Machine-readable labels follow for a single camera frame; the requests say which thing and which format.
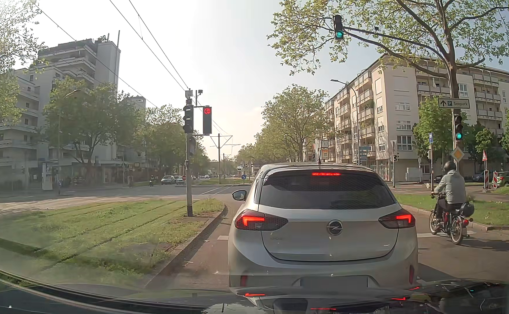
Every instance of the building facade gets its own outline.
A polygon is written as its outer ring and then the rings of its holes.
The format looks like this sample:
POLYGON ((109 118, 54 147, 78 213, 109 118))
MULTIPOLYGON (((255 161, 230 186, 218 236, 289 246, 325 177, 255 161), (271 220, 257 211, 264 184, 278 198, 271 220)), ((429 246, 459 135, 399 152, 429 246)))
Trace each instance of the building facade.
MULTIPOLYGON (((419 179, 416 172, 427 178, 431 168, 418 159, 417 150, 412 146, 412 127, 419 121, 419 103, 426 97, 450 97, 448 80, 410 67, 394 67, 384 59, 388 56, 381 58, 383 67, 380 59, 375 61, 326 103, 325 109, 335 126, 335 136, 330 141, 334 145, 330 144, 327 161, 357 163, 359 146, 369 146, 367 160, 362 164, 374 169, 385 180, 392 180, 393 167, 396 181, 419 179), (399 155, 394 164, 390 162, 392 141, 399 155)), ((422 66, 446 72, 433 61, 424 61, 422 66)), ((505 129, 505 112, 509 110, 509 72, 486 67, 468 68, 458 72, 457 81, 460 98, 467 98, 470 103, 470 109, 463 110, 466 122, 485 126, 498 141, 505 129)), ((442 160, 433 166, 434 173, 441 173, 441 164, 442 160)), ((471 176, 479 171, 468 154, 461 165, 464 175, 471 176)), ((490 168, 499 170, 506 166, 498 163, 491 164, 490 168)))
MULTIPOLYGON (((16 125, 0 121, 0 184, 10 183, 13 189, 40 187, 44 163, 53 168, 60 164, 61 178, 83 176, 83 165, 72 157, 74 147, 63 147, 59 156, 56 147, 39 141, 38 130, 46 123, 42 111, 57 80, 69 76, 84 80, 88 88, 105 82, 118 85, 120 50, 112 41, 73 41, 41 50, 38 55, 34 66, 14 71, 20 85, 20 121, 16 125)), ((146 107, 144 97, 133 97, 131 101, 138 108, 146 107)), ((122 182, 125 170, 135 163, 140 163, 137 168, 146 166, 143 153, 116 144, 97 146, 91 162, 100 169, 102 183, 122 182)))

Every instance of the rear bumper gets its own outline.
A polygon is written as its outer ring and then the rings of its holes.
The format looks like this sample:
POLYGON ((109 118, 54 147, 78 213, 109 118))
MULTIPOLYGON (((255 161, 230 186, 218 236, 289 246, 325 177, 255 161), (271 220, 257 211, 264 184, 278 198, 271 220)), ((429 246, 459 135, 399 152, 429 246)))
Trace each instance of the rear bumper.
MULTIPOLYGON (((295 286, 308 276, 367 276, 368 287, 412 288, 417 285, 418 240, 415 228, 401 230, 387 255, 363 261, 294 262, 278 260, 262 245, 262 236, 237 247, 228 241, 229 287, 295 286), (410 267, 413 268, 410 282, 410 267)), ((253 238, 259 233, 253 232, 253 238)))

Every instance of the windshield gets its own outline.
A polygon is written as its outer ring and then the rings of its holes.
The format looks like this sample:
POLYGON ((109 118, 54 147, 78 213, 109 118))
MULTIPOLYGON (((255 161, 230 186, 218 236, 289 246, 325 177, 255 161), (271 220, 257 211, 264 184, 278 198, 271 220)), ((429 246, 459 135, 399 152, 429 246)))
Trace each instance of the windshield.
POLYGON ((0 310, 468 280, 509 284, 509 1, 0 0, 0 310))

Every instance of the car roof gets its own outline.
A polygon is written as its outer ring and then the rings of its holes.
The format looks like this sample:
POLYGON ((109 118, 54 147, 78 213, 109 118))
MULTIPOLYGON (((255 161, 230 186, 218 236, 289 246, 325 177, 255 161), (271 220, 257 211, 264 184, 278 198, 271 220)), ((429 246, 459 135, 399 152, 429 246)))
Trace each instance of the car roof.
POLYGON ((260 175, 262 177, 266 176, 268 172, 275 169, 283 169, 283 170, 300 170, 300 169, 343 169, 343 170, 358 170, 363 172, 372 172, 373 169, 356 165, 356 164, 343 164, 343 163, 317 163, 314 161, 308 161, 303 163, 274 163, 274 164, 266 164, 260 168, 260 175))

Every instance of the motorcyclist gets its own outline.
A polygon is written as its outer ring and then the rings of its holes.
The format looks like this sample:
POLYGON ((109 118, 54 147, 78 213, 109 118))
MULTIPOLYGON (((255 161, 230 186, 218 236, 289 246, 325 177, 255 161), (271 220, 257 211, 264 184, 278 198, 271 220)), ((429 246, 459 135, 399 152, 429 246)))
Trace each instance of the motorcyclist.
POLYGON ((435 215, 440 222, 443 221, 443 212, 454 213, 463 203, 466 203, 466 182, 456 171, 456 164, 453 161, 447 161, 444 164, 444 173, 439 185, 431 192, 432 195, 446 193, 446 197, 438 199, 435 206, 435 215))

